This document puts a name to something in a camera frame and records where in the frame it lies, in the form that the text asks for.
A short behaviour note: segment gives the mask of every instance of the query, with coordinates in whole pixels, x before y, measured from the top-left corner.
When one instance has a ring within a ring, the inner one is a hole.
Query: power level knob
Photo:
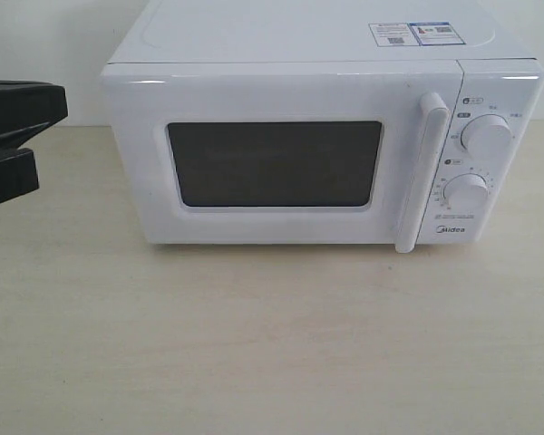
[[[485,115],[470,122],[461,134],[461,144],[475,159],[489,159],[506,151],[513,135],[501,116]]]
[[[479,175],[466,174],[451,180],[443,190],[443,197],[452,208],[474,210],[488,200],[488,186]]]

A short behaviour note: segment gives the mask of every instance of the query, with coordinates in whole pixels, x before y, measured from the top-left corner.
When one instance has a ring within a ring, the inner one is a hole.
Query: light wood surface
[[[544,434],[544,121],[482,241],[145,243],[108,129],[0,206],[2,434]]]

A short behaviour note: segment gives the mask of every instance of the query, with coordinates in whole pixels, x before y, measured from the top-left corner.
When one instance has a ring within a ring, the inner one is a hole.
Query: black object
[[[189,207],[361,207],[371,198],[377,121],[191,122],[168,126]]]
[[[0,82],[0,203],[38,189],[34,153],[18,148],[67,116],[63,87]]]

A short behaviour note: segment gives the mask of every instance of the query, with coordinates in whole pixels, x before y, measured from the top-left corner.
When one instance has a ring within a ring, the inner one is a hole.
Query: white microwave
[[[152,0],[102,73],[146,238],[477,240],[544,71],[476,3]]]

